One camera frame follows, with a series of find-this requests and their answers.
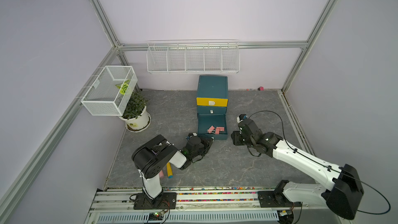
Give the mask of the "pink binder clip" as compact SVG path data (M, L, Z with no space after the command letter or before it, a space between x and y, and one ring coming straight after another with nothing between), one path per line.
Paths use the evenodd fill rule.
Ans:
M215 133L215 131L216 131L216 128L212 125L212 126L207 130L207 133L213 134L213 133Z
M224 132L224 131L225 131L225 128L224 128L224 127L216 127L215 133L216 133L216 134L219 134L220 132Z

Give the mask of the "teal bottom drawer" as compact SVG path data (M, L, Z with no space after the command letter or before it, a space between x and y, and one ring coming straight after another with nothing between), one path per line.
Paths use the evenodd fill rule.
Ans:
M226 115L224 114L199 114L198 136L213 138L214 140L227 140L228 129Z

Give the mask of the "teal drawer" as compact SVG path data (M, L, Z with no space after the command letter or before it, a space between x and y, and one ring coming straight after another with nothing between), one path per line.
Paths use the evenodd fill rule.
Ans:
M225 115L227 113L227 107L219 106L197 106L197 112L199 115Z
M214 140L227 140L228 129L226 115L224 114L199 114L198 136L213 138Z

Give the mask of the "pink binder clip top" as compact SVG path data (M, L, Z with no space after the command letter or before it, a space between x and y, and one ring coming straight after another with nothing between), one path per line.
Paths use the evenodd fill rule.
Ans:
M225 128L224 128L224 127L216 127L215 133L216 133L216 134L219 134L220 132L224 132L224 131L225 131Z

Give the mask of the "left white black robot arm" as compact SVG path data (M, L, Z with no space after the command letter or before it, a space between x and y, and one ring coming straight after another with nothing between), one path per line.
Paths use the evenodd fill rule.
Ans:
M186 145L178 149L164 136L157 135L133 152L131 159L138 169L143 182L143 194L148 200L158 199L163 189L160 172L167 164L184 170L191 164L202 160L209 152L213 138L191 133Z

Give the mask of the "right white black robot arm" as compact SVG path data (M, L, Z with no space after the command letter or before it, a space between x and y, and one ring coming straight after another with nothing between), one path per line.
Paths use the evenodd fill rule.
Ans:
M340 167L321 160L290 144L283 137L263 133L245 114L237 117L239 130L231 135L235 146L254 149L258 156L267 155L285 162L315 180L315 184L282 181L275 190L290 202L307 202L327 206L341 218L353 220L364 195L358 171L346 164Z

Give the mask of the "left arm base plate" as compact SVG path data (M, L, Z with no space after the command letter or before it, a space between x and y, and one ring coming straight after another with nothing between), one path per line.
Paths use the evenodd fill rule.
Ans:
M135 210L151 209L175 209L177 203L177 194L174 192L161 193L154 199L150 199L145 193L138 193L134 199Z

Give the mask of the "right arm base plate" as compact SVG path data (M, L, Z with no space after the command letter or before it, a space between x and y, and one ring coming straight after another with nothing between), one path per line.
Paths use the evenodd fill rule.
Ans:
M301 202L292 202L288 200L281 192L258 191L258 200L261 208L295 208L301 207Z

